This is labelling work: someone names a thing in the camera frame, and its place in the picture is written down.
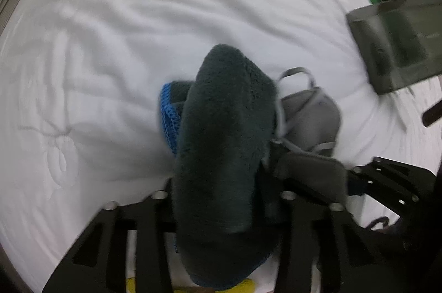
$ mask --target blue crochet item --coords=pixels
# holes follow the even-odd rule
[[[176,155],[176,141],[180,129],[181,117],[171,102],[172,83],[163,85],[160,93],[161,124],[167,145]]]

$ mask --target dark gray pouch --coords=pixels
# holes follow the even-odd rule
[[[330,202],[345,203],[346,170],[330,158],[340,128],[339,108],[303,67],[287,70],[279,81],[300,72],[309,76],[310,87],[277,102],[276,137],[270,143],[269,171],[274,177],[282,181],[291,179]]]

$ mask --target white bedsheet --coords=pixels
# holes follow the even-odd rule
[[[21,0],[0,37],[0,243],[26,283],[43,289],[105,202],[137,202],[172,175],[157,98],[193,79],[218,43],[272,78],[312,71],[342,111],[336,158],[374,155],[435,171],[440,125],[420,114],[437,79],[378,97],[346,26],[368,0]],[[303,88],[285,80],[283,93]],[[372,204],[365,220],[383,208]],[[172,277],[188,277],[173,256]],[[272,289],[277,262],[253,275]]]

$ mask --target black metal bracket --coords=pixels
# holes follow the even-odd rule
[[[348,171],[349,182],[363,183],[367,194],[399,216],[406,216],[417,203],[433,193],[436,177],[425,168],[374,157],[365,166]]]
[[[372,163],[355,167],[349,176],[364,183],[365,193],[402,220],[409,217],[407,227],[413,229],[415,217],[424,216],[419,212],[427,212],[427,222],[432,218],[428,206],[442,205],[432,196],[434,175],[422,168],[375,157]],[[164,246],[164,233],[175,231],[170,191],[169,183],[165,191],[141,203],[105,205],[69,249],[43,293],[125,293],[130,229],[138,232],[136,292],[172,293]],[[321,271],[321,293],[417,293],[419,287],[440,280],[442,254],[437,252],[441,247],[434,254],[428,254],[428,247],[419,250],[425,237],[440,237],[440,217],[439,224],[428,225],[430,235],[425,229],[402,229],[402,224],[387,234],[359,227],[339,203],[329,204],[310,191],[304,195],[300,187],[295,191],[298,194],[291,189],[281,192],[289,218],[277,225],[282,250],[275,293],[309,293],[314,264]],[[418,258],[425,260],[419,265],[426,267],[419,272]]]

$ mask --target wrinkled fabric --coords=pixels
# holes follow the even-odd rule
[[[192,80],[218,43],[277,79],[306,67],[342,114],[334,157],[382,156],[432,171],[440,125],[421,113],[436,79],[378,97],[346,25],[368,0],[21,0],[0,37],[0,243],[40,292],[63,254],[110,200],[137,202],[172,176],[158,93]],[[306,87],[282,83],[281,97]],[[370,222],[383,216],[373,202]],[[169,245],[175,285],[190,284]],[[273,289],[277,263],[252,274]]]

